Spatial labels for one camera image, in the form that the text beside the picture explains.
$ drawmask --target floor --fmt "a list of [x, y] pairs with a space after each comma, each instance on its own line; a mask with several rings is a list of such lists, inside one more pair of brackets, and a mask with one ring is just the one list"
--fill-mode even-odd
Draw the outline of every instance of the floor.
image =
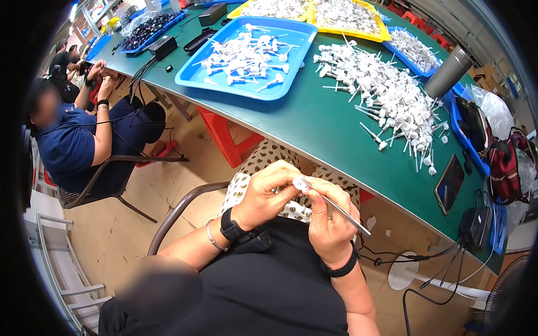
[[[113, 93], [111, 103], [128, 93], [128, 82], [125, 81]], [[143, 89], [146, 101], [153, 98], [145, 86]], [[162, 139], [166, 140], [169, 137], [176, 139], [179, 142], [177, 150], [189, 158], [190, 162], [158, 162], [144, 168], [135, 168], [123, 195], [128, 202], [155, 218], [158, 224], [139, 216], [115, 198], [65, 211], [66, 218], [74, 221], [70, 238], [85, 274], [92, 284], [106, 285], [102, 296], [114, 294], [114, 284], [118, 278], [125, 273], [129, 263], [145, 256], [160, 223], [188, 191], [202, 184], [229, 181], [236, 172], [236, 169], [230, 168], [211, 140], [196, 107], [191, 105], [188, 111], [193, 115], [189, 123], [174, 107], [166, 111], [167, 127], [174, 129], [170, 135], [165, 131]], [[230, 131], [236, 143], [252, 134], [251, 131], [232, 123]], [[313, 163], [303, 162], [307, 160], [301, 161], [305, 174], [313, 171]], [[161, 246], [166, 247], [214, 218], [223, 197], [224, 190], [198, 197], [174, 224]], [[377, 223], [372, 229], [373, 236], [366, 242], [373, 251], [412, 250], [417, 254], [429, 254], [428, 246], [435, 245], [439, 241], [435, 233], [377, 198], [363, 203], [360, 212], [365, 222], [371, 216], [377, 218]], [[390, 236], [386, 235], [386, 230], [391, 230]], [[363, 251], [366, 256], [374, 259], [378, 257]], [[381, 257], [384, 260], [391, 260], [390, 255]], [[452, 255], [447, 255], [420, 262], [420, 273], [433, 276], [451, 257]], [[371, 261], [363, 260], [361, 266], [374, 298], [381, 335], [405, 335], [402, 310], [404, 291], [394, 291], [388, 286], [390, 264], [375, 267]], [[457, 266], [459, 264], [449, 272], [448, 281], [456, 280]], [[462, 277], [467, 277], [478, 267], [478, 262], [466, 256]], [[483, 272], [481, 270], [465, 285], [483, 288], [487, 282], [487, 279], [483, 280]], [[418, 290], [420, 284], [415, 280], [410, 287]], [[438, 301], [444, 301], [449, 297], [446, 290], [431, 285], [422, 292]], [[468, 319], [468, 307], [473, 304], [472, 300], [456, 295], [447, 305], [437, 306], [413, 293], [407, 295], [406, 302], [414, 336], [462, 335], [462, 326]]]

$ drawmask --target sandal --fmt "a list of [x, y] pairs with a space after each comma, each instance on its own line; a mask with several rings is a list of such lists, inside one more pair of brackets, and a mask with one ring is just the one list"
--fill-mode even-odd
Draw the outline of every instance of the sandal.
[[[178, 145], [178, 142], [176, 140], [172, 140], [172, 142], [166, 140], [165, 144], [166, 144], [166, 148], [157, 155], [158, 158], [164, 158], [166, 155], [168, 155], [168, 153], [170, 153]], [[155, 163], [155, 162], [156, 161], [148, 161], [148, 162], [139, 161], [135, 164], [135, 167], [142, 168], [142, 167], [146, 167], [147, 165], [151, 165], [152, 163]]]

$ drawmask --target smartphone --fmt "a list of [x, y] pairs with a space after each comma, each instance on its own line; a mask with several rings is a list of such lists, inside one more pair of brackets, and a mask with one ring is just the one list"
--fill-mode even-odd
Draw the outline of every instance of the smartphone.
[[465, 174], [462, 165], [459, 163], [458, 158], [455, 155], [452, 155], [447, 168], [444, 170], [444, 173], [434, 190], [435, 197], [437, 198], [439, 207], [441, 207], [441, 211], [443, 211], [443, 215], [447, 216], [454, 205], [454, 201], [456, 200], [456, 196], [458, 196], [464, 177]]

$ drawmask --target green workbench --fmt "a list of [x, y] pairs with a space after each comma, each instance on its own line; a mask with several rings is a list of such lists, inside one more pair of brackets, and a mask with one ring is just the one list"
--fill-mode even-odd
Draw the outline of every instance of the green workbench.
[[[239, 5], [229, 5], [228, 11], [237, 6]], [[431, 37], [408, 21], [384, 8], [376, 8], [392, 18], [392, 21], [387, 23], [388, 26], [406, 27], [426, 46], [432, 47], [433, 52], [439, 51], [437, 57], [442, 60], [449, 55]], [[402, 153], [406, 143], [404, 138], [395, 139], [392, 148], [387, 147], [379, 152], [378, 145], [359, 125], [362, 121], [374, 132], [379, 130], [374, 120], [353, 107], [360, 102], [360, 96], [355, 96], [354, 100], [348, 103], [350, 95], [347, 92], [334, 92], [321, 87], [334, 85], [333, 79], [319, 78], [315, 73], [318, 64], [312, 62], [312, 57], [319, 53], [318, 46], [344, 43], [343, 37], [336, 34], [319, 33], [316, 36], [304, 59], [305, 67], [297, 73], [287, 95], [276, 101], [259, 101], [224, 92], [179, 86], [174, 82], [175, 75], [189, 58], [183, 51], [183, 46], [201, 33], [202, 27], [194, 17], [204, 10], [205, 8], [190, 6], [186, 18], [166, 32], [176, 36], [181, 31], [180, 26], [185, 25], [176, 38], [178, 48], [163, 61], [156, 63], [144, 76], [144, 82], [245, 126], [314, 162], [341, 171], [356, 180], [361, 188], [398, 207], [420, 223], [450, 240], [457, 239], [462, 213], [475, 206], [475, 190], [482, 189], [484, 182], [475, 166], [473, 173], [465, 176], [450, 213], [448, 216], [443, 215], [434, 196], [435, 185], [453, 154], [456, 154], [461, 163], [464, 162], [462, 148], [452, 130], [449, 131], [446, 145], [434, 136], [434, 164], [437, 169], [435, 176], [430, 176], [428, 169], [424, 167], [419, 173], [415, 172], [415, 160], [410, 158], [408, 153]], [[220, 20], [211, 28], [221, 28]], [[132, 77], [151, 55], [145, 52], [136, 58], [127, 58], [125, 54], [120, 54], [119, 50], [111, 55], [112, 48], [121, 39], [120, 35], [113, 36], [92, 61], [103, 59], [107, 62], [107, 68]], [[368, 52], [381, 51], [382, 60], [388, 61], [392, 57], [392, 53], [380, 43], [358, 38], [348, 39], [355, 39], [358, 47]], [[394, 60], [399, 62], [395, 66], [406, 67], [398, 58]], [[162, 70], [168, 65], [174, 67], [170, 73]], [[472, 84], [474, 81], [469, 75], [465, 75], [461, 83]], [[449, 119], [444, 108], [436, 112], [443, 121]], [[388, 138], [389, 135], [390, 132], [386, 132], [382, 138]], [[484, 252], [475, 256], [484, 262], [490, 251], [488, 245]], [[487, 266], [498, 273], [503, 258], [504, 254], [499, 256], [494, 253]]]

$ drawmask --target hand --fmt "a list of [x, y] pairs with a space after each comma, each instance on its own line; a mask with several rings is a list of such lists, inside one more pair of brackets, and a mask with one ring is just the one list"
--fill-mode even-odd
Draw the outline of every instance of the hand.
[[329, 268], [341, 268], [351, 256], [353, 248], [349, 241], [357, 229], [336, 211], [332, 213], [332, 219], [328, 219], [329, 210], [321, 195], [330, 198], [357, 221], [360, 221], [359, 211], [340, 186], [321, 178], [305, 177], [305, 180], [312, 185], [305, 191], [312, 200], [312, 220], [308, 228], [310, 243]]
[[96, 80], [97, 76], [103, 73], [103, 68], [106, 66], [107, 63], [103, 60], [99, 60], [97, 63], [95, 63], [94, 66], [91, 68], [90, 72], [88, 73], [88, 81]]
[[[250, 231], [275, 218], [286, 203], [301, 192], [292, 181], [301, 172], [284, 160], [279, 160], [255, 173], [250, 179], [245, 197], [232, 208], [231, 219], [244, 231]], [[278, 194], [272, 190], [286, 185]]]
[[103, 99], [110, 98], [110, 95], [112, 95], [112, 79], [110, 76], [107, 76], [103, 78], [103, 82], [101, 83], [101, 87], [99, 88], [99, 92], [97, 93], [97, 101], [102, 101]]

